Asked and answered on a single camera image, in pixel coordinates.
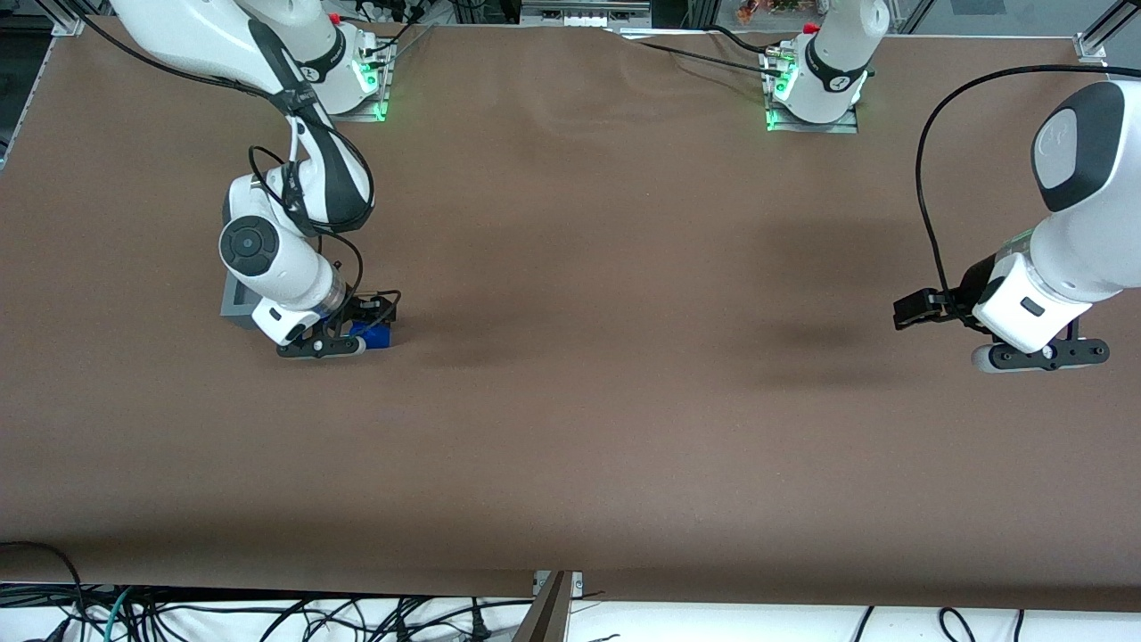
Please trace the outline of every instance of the black cable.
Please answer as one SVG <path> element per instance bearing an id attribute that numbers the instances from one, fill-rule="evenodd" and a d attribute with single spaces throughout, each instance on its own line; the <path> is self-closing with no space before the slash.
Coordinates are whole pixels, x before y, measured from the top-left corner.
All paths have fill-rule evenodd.
<path id="1" fill-rule="evenodd" d="M 923 124 L 923 132 L 920 133 L 919 147 L 915 152 L 915 196 L 919 198 L 920 203 L 920 214 L 923 217 L 923 226 L 926 228 L 928 239 L 931 243 L 931 254 L 934 257 L 934 268 L 939 273 L 939 286 L 942 287 L 942 296 L 946 301 L 945 304 L 950 309 L 950 312 L 955 318 L 958 318 L 961 323 L 968 328 L 986 333 L 978 324 L 972 323 L 971 319 L 963 314 L 963 310 L 958 308 L 958 303 L 955 302 L 954 294 L 950 293 L 950 286 L 947 283 L 947 271 L 942 265 L 942 255 L 939 252 L 939 241 L 936 238 L 934 228 L 931 225 L 931 216 L 928 213 L 926 198 L 923 196 L 923 151 L 926 148 L 928 133 L 931 131 L 931 125 L 934 124 L 936 117 L 942 112 L 944 108 L 952 100 L 958 96 L 965 94 L 970 89 L 982 84 L 984 82 L 990 82 L 992 80 L 997 80 L 1000 78 L 1006 78 L 1010 75 L 1018 75 L 1023 73 L 1097 73 L 1101 75 L 1106 74 L 1117 74 L 1125 75 L 1130 78 L 1141 78 L 1141 70 L 1130 68 L 1130 67 L 1089 67 L 1082 65 L 1026 65 L 1019 67 L 1010 67 L 996 71 L 994 73 L 988 73 L 986 75 L 980 75 L 974 80 L 960 86 L 957 89 L 952 91 L 944 98 L 931 115 L 928 116 L 926 123 Z"/>
<path id="2" fill-rule="evenodd" d="M 345 324 L 345 309 L 348 307 L 349 301 L 353 300 L 353 296 L 356 295 L 357 289 L 361 286 L 361 278 L 364 277 L 364 257 L 361 255 L 361 250 L 358 250 L 357 246 L 354 245 L 351 241 L 349 241 L 345 236 L 341 236 L 337 231 L 323 230 L 322 234 L 331 238 L 337 238 L 338 241 L 343 243 L 347 247 L 353 250 L 353 254 L 356 255 L 357 260 L 357 275 L 356 278 L 353 281 L 353 286 L 350 286 L 348 291 L 345 293 L 345 300 L 341 301 L 341 304 L 332 314 L 329 315 L 330 318 L 337 319 L 334 323 L 335 325 L 332 326 L 333 333 L 335 334 L 340 330 L 340 327 Z"/>
<path id="3" fill-rule="evenodd" d="M 681 49 L 674 49 L 673 47 L 666 47 L 664 44 L 655 44 L 653 42 L 638 41 L 639 44 L 644 47 L 649 47 L 650 49 L 657 49 L 659 51 L 669 51 L 671 54 L 678 54 L 679 56 L 689 56 L 690 58 L 696 58 L 698 60 L 705 60 L 707 63 L 714 63 L 718 65 L 725 65 L 727 67 L 743 68 L 745 71 L 753 71 L 763 75 L 780 75 L 780 72 L 771 68 L 761 68 L 754 65 L 744 65 L 741 63 L 734 63 L 730 60 L 722 60 L 721 58 L 714 58 L 712 56 L 704 56 L 702 54 L 694 54 L 693 51 L 683 51 Z"/>
<path id="4" fill-rule="evenodd" d="M 330 613 L 317 619 L 316 621 L 309 623 L 305 628 L 305 635 L 301 637 L 301 642 L 309 642 L 314 635 L 317 634 L 323 627 L 327 626 L 330 621 L 337 621 L 337 613 L 348 609 L 350 606 L 355 604 L 357 600 L 348 600 L 337 609 L 333 609 Z"/>
<path id="5" fill-rule="evenodd" d="M 736 44 L 737 47 L 741 47 L 742 49 L 744 49 L 746 51 L 752 51 L 754 54 L 763 54 L 764 50 L 768 49 L 769 47 L 775 47 L 777 44 L 780 44 L 779 40 L 777 40 L 772 44 L 766 44 L 763 47 L 758 47 L 756 44 L 750 44 L 748 42 L 745 42 L 744 40 L 742 40 L 736 33 L 729 31 L 728 29 L 726 29 L 726 27 L 723 27 L 723 26 L 721 26 L 719 24 L 711 24 L 711 25 L 706 26 L 705 29 L 703 29 L 702 31 L 715 31 L 715 32 L 718 32 L 720 34 L 723 34 L 729 40 L 733 40 L 733 43 Z"/>
<path id="6" fill-rule="evenodd" d="M 533 600 L 507 600 L 507 601 L 503 601 L 503 602 L 492 602 L 489 604 L 480 604 L 478 608 L 479 609 L 494 609 L 494 608 L 499 608 L 499 607 L 521 607 L 524 604 L 531 604 L 532 602 L 533 602 Z M 435 619 L 431 619 L 431 620 L 428 620 L 426 623 L 413 625 L 412 627 L 408 628 L 408 635 L 415 635 L 416 633 L 420 633 L 421 631 L 423 631 L 426 628 L 431 628 L 434 626 L 439 626 L 439 625 L 444 624 L 446 620 L 450 620 L 450 619 L 452 619 L 452 618 L 454 618 L 456 616 L 462 616 L 464 613 L 470 613 L 470 612 L 472 612 L 472 610 L 474 610 L 472 607 L 468 607 L 466 609 L 460 609 L 458 611 L 452 611 L 451 613 L 446 613 L 446 615 L 439 616 L 439 617 L 437 617 Z"/>
<path id="7" fill-rule="evenodd" d="M 1014 618 L 1014 635 L 1012 640 L 1019 642 L 1022 637 L 1022 620 L 1026 619 L 1026 609 L 1018 610 L 1018 617 Z"/>
<path id="8" fill-rule="evenodd" d="M 400 27 L 400 31 L 396 32 L 396 35 L 394 35 L 393 38 L 390 38 L 388 40 L 388 42 L 385 42 L 383 44 L 381 44 L 379 47 L 373 47 L 372 49 L 365 49 L 364 50 L 364 55 L 365 56 L 371 56 L 371 55 L 373 55 L 373 54 L 375 54 L 378 51 L 383 51 L 385 49 L 388 49 L 393 44 L 396 44 L 396 41 L 399 40 L 400 36 L 404 35 L 404 32 L 407 31 L 413 24 L 415 24 L 415 21 L 408 21 L 407 23 L 405 23 L 404 26 Z"/>
<path id="9" fill-rule="evenodd" d="M 75 585 L 75 610 L 79 611 L 79 639 L 83 640 L 83 634 L 86 633 L 87 626 L 87 606 L 83 603 L 83 583 L 79 578 L 79 571 L 75 569 L 75 564 L 72 563 L 71 559 L 64 554 L 63 551 L 56 548 L 50 544 L 43 544 L 42 542 L 29 542 L 24 539 L 18 539 L 14 542 L 0 542 L 0 548 L 35 548 L 38 551 L 47 551 L 60 562 L 67 567 L 67 574 L 71 575 L 72 582 Z"/>
<path id="10" fill-rule="evenodd" d="M 277 619 L 275 619 L 274 621 L 272 621 L 269 624 L 269 627 L 266 628 L 266 632 L 261 634 L 261 639 L 260 639 L 259 642 L 266 642 L 266 640 L 269 639 L 269 635 L 273 634 L 273 632 L 278 626 L 281 626 L 282 623 L 284 623 L 286 619 L 289 619 L 290 616 L 296 616 L 298 612 L 300 612 L 302 609 L 305 609 L 305 606 L 308 604 L 309 602 L 311 602 L 311 600 L 300 600 L 296 604 L 293 604 L 292 607 L 290 607 L 290 608 L 285 609 L 284 611 L 282 611 L 281 615 L 277 616 Z"/>
<path id="11" fill-rule="evenodd" d="M 875 606 L 868 607 L 867 610 L 864 611 L 864 617 L 859 618 L 859 626 L 856 627 L 856 636 L 852 637 L 852 642 L 859 642 L 860 639 L 864 637 L 864 627 L 867 626 L 867 620 L 872 617 L 872 611 L 874 609 Z"/>
<path id="12" fill-rule="evenodd" d="M 272 151 L 262 147 L 261 145 L 250 145 L 250 148 L 246 149 L 246 152 L 245 152 L 246 153 L 246 159 L 250 161 L 250 171 L 253 172 L 253 177 L 257 178 L 258 182 L 261 184 L 261 188 L 265 189 L 266 193 L 269 194 L 269 197 L 272 197 L 274 201 L 276 201 L 277 204 L 280 204 L 282 206 L 282 209 L 286 209 L 285 208 L 285 201 L 282 197 L 282 195 L 278 194 L 277 192 L 274 192 L 269 187 L 269 184 L 266 181 L 265 173 L 262 173 L 261 169 L 258 168 L 258 159 L 253 155 L 253 152 L 261 152 L 261 153 L 266 154 L 267 156 L 269 156 L 269 157 L 274 159 L 275 161 L 277 161 L 278 164 L 285 164 L 285 161 L 282 160 L 281 156 L 278 156 L 277 154 L 273 153 Z"/>
<path id="13" fill-rule="evenodd" d="M 963 631 L 966 632 L 966 636 L 970 639 L 971 642 L 974 642 L 974 632 L 971 631 L 970 626 L 968 626 L 966 620 L 963 618 L 963 615 L 956 611 L 955 609 L 952 609 L 950 607 L 944 607 L 939 609 L 939 628 L 942 629 L 944 636 L 947 637 L 947 640 L 949 640 L 950 642 L 961 642 L 957 637 L 952 635 L 949 631 L 947 631 L 947 620 L 945 619 L 947 617 L 947 613 L 950 613 L 956 618 L 958 618 L 958 624 L 962 625 Z"/>

